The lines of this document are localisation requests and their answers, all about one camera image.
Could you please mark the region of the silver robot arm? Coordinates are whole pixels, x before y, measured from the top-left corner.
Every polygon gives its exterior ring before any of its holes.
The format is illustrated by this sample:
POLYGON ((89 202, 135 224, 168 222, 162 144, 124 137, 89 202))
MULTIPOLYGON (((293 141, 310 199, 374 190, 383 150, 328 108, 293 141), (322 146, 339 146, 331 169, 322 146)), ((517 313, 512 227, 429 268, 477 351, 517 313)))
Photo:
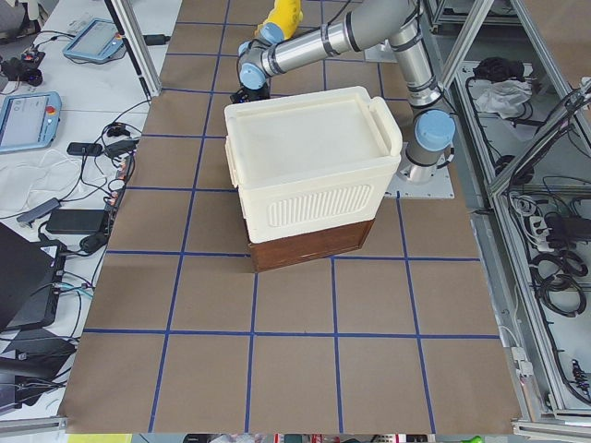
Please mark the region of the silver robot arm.
POLYGON ((453 160, 455 123, 440 107, 444 88, 430 63, 420 16, 417 1, 364 1, 343 18, 299 33, 300 2, 277 1, 253 39, 239 46, 236 73, 240 88, 231 101, 267 100, 269 80, 274 76, 386 43, 400 67, 414 113, 413 137, 397 174, 409 184, 426 184, 453 160))

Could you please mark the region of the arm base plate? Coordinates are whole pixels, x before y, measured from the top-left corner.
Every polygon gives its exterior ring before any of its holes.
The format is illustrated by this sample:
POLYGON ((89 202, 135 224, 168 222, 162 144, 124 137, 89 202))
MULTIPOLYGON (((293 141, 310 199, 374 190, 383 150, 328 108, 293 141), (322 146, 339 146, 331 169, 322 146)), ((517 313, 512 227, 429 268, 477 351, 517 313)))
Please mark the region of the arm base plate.
POLYGON ((408 142, 403 143, 401 163, 385 191, 386 198, 454 199, 452 180, 444 152, 435 165, 422 167, 406 156, 408 142))

